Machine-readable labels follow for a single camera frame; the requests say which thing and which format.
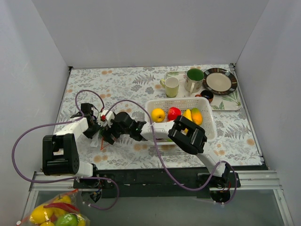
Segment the fake red apple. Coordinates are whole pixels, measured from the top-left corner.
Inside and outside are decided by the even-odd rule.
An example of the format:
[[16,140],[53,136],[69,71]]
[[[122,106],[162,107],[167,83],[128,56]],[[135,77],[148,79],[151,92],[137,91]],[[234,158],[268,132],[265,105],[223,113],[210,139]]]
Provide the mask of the fake red apple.
[[181,116],[182,112],[180,109],[176,108],[176,107],[171,107],[169,108],[168,110],[168,113],[167,113],[167,119],[169,121],[173,121],[175,120],[178,116]]

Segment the white plastic basket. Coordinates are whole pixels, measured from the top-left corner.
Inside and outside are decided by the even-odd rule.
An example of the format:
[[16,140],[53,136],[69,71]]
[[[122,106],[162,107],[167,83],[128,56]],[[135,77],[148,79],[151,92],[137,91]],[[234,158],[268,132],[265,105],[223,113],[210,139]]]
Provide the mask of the white plastic basket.
[[205,130],[207,141],[212,143],[217,138],[217,128],[214,121],[213,112],[207,99],[203,97],[184,97],[184,98],[163,98],[150,100],[145,104],[145,110],[151,114],[156,108],[160,108],[165,112],[163,122],[168,122],[168,111],[171,107],[178,108],[181,113],[187,109],[197,108],[202,115],[202,124],[200,125]]

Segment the fake banana bunch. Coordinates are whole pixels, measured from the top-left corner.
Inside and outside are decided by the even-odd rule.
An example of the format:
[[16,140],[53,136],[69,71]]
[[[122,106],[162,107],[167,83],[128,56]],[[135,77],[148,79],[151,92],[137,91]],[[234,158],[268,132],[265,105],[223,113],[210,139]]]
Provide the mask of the fake banana bunch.
[[[183,113],[183,116],[185,118],[187,118],[188,120],[192,121],[192,116],[191,116],[191,110],[190,109],[187,109],[184,113]],[[187,134],[188,133],[188,129],[185,129],[184,130],[184,134]]]

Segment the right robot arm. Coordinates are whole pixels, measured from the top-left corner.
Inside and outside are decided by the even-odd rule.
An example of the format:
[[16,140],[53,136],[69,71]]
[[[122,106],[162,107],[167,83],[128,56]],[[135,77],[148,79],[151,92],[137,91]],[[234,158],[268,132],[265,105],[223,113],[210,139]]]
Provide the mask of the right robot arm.
[[196,156],[209,171],[208,184],[212,187],[227,187],[237,182],[230,182],[230,165],[221,161],[210,149],[205,130],[184,116],[161,123],[135,121],[126,112],[115,114],[111,111],[100,116],[104,141],[114,144],[121,135],[128,135],[136,141],[152,140],[157,145],[158,139],[171,139],[181,150]]

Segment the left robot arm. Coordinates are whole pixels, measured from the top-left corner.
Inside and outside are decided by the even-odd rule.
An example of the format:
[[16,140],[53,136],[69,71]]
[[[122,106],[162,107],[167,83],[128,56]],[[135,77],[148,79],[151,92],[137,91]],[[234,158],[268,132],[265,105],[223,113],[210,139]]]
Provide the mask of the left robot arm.
[[94,116],[95,107],[84,103],[80,112],[74,114],[73,121],[53,135],[44,136],[42,142],[42,170],[46,176],[71,175],[84,177],[89,188],[96,188],[100,177],[96,174],[97,167],[79,159],[76,141],[81,135],[91,139],[91,146],[98,146],[100,126]]

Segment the zip bag of fake fruit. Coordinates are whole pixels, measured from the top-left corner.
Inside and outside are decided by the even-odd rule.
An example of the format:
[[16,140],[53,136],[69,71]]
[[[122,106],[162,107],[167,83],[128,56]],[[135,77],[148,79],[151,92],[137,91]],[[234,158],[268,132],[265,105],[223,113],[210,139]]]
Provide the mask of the zip bag of fake fruit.
[[103,133],[105,132],[104,128],[101,128],[98,132],[96,132],[93,137],[92,137],[92,141],[90,143],[90,146],[93,148],[99,147],[100,150],[104,150],[108,145],[110,145],[109,143],[107,143],[106,145],[104,145],[104,139],[103,139]]

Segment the fake mango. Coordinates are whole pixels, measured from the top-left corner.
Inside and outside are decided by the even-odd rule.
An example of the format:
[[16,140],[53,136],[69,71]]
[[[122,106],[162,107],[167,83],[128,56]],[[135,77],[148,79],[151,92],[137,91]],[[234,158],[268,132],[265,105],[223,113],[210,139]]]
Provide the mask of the fake mango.
[[202,114],[201,114],[201,112],[198,108],[191,109],[191,119],[197,125],[202,124],[203,117],[202,117]]

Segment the fake yellow lemon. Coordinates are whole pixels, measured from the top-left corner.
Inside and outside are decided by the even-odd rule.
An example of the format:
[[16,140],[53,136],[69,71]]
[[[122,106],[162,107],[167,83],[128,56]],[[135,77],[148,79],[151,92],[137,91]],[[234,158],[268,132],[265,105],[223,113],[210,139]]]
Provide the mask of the fake yellow lemon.
[[155,108],[151,112],[151,118],[153,122],[161,123],[164,121],[166,115],[161,108]]

